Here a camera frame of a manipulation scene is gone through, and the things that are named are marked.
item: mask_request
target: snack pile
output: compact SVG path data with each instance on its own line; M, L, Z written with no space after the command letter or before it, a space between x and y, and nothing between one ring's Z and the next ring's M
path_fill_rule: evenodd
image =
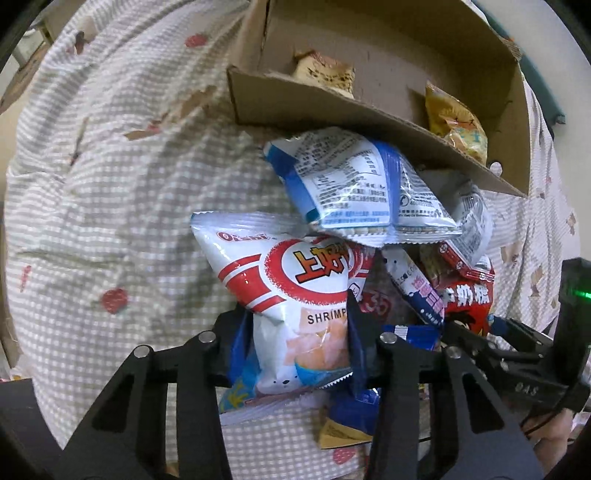
M498 331L485 253L491 216L461 173L416 171L396 147L338 127L271 141L264 156L299 215L191 218L219 281L254 318L246 364L220 412L257 418L327 387L320 447L370 442L379 391L348 387L348 292L384 331L420 348L439 347L445 322Z

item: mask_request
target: plastic packaging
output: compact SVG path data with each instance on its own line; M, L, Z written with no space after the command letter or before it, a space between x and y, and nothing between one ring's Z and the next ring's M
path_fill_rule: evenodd
M493 221L482 192L457 171L426 170L420 175L462 230L460 236L440 246L441 256L466 278L493 281L491 268L483 258L491 241Z
M461 234L408 160L388 144L330 127L275 140L264 153L317 231L378 248Z
M405 157L400 162L400 208L389 244L432 244L462 230Z
M229 405L322 385L349 370L347 291L361 298L372 248L299 238L288 232L301 222L266 213L194 213L191 227L220 281L254 312L256 356Z
M338 127L264 148L304 220L318 231L381 247L398 218L400 153Z
M359 307L364 313L372 313L384 325L407 325L416 321L417 315L392 283L379 251L361 293Z
M438 328L428 325L385 326L408 343L433 350L439 343ZM322 449L339 448L372 441L378 418L380 390L364 390L354 395L349 382L330 390L329 413L320 431Z
M427 82L425 107L431 132L486 166L488 139L476 115L466 105Z
M293 78L327 87L347 98L353 98L355 69L351 65L321 55L315 50L296 55L295 59L298 64Z
M428 325L439 327L443 324L443 302L423 272L402 247L389 245L382 250L386 270L404 300Z
M440 290L439 294L445 305L446 321L460 322L472 332L482 336L486 336L491 331L489 311L493 300L492 283L480 283L462 278Z
M419 252L423 272L433 288L439 290L457 281L459 275L456 269L443 259L439 253L439 245L421 245Z

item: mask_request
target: red snack bag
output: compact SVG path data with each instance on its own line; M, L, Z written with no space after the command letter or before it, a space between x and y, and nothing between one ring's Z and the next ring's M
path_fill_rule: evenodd
M492 305L492 283L461 279L439 290L445 305L445 320L459 320L455 313L466 313L461 319L464 326L478 335L489 333L488 313Z
M490 283L495 281L495 270L492 268L491 259L486 255L480 257L480 260L471 267L462 260L453 245L448 242L439 244L439 253L462 277Z

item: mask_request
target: cardboard box flap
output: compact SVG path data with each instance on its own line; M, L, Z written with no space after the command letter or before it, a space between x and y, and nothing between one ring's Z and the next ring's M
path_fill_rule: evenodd
M238 69L232 69L230 76L233 94L243 99L236 104L236 113L239 118L248 116L250 124L272 124L293 133L331 125L348 128L396 145L415 166L454 168L466 173L481 189L523 196L473 158L411 122L289 77L251 75ZM264 90L257 88L261 79L265 80ZM282 105L281 110L275 108L277 103ZM313 115L309 104L317 106Z

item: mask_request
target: yellow snack bag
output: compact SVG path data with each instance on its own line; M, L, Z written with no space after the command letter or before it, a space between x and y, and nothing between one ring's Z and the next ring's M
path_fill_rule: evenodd
M427 82L425 106L432 133L486 165L488 140L482 125L466 105Z

